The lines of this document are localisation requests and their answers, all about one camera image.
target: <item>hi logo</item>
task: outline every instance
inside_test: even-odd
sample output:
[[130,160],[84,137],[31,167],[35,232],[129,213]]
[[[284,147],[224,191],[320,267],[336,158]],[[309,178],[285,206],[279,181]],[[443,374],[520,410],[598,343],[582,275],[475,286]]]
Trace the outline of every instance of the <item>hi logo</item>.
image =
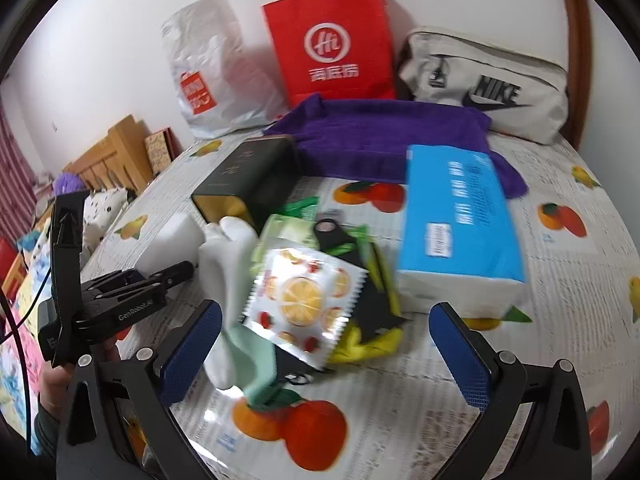
[[[482,112],[531,106],[521,105],[514,101],[520,94],[520,90],[522,90],[521,86],[481,75],[476,88],[473,91],[469,90],[465,94],[462,99],[462,105],[477,108]],[[482,100],[478,101],[473,97],[479,97]]]
[[318,23],[305,34],[305,50],[320,63],[335,63],[349,53],[349,33],[335,23]]

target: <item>red paper bag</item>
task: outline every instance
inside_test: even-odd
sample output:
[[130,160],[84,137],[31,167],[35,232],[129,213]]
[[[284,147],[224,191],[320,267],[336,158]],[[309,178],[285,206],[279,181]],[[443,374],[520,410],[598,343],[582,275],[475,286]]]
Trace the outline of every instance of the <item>red paper bag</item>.
[[263,7],[291,106],[327,99],[394,99],[385,0],[279,0]]

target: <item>nike swoosh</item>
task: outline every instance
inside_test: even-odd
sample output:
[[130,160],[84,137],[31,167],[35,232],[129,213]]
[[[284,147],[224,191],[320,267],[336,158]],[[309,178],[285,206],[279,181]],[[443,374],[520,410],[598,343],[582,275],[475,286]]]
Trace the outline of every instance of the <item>nike swoosh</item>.
[[506,108],[520,108],[524,106],[532,106],[532,105],[519,105],[517,103],[496,103],[495,105],[485,104],[485,103],[476,103],[471,98],[471,91],[467,92],[465,96],[462,98],[462,105],[476,108],[481,112],[491,112],[492,110],[505,110]]

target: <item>white nike bag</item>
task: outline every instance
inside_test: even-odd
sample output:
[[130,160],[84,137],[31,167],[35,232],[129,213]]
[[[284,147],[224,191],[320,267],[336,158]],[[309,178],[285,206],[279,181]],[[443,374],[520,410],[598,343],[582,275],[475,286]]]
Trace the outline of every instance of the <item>white nike bag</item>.
[[566,70],[444,28],[409,33],[399,75],[416,101],[478,108],[492,130],[551,144],[568,117]]
[[180,111],[198,139],[271,124],[287,111],[271,79],[242,51],[228,0],[200,0],[162,26]]

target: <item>purple towel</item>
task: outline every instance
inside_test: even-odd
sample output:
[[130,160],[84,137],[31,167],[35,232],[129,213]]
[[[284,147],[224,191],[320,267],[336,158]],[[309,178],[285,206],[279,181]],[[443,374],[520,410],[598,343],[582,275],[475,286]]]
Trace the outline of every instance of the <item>purple towel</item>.
[[491,119],[475,108],[414,101],[343,99],[313,95],[265,135],[294,137],[304,174],[403,184],[410,144],[446,145],[486,153],[507,198],[527,185],[486,140]]

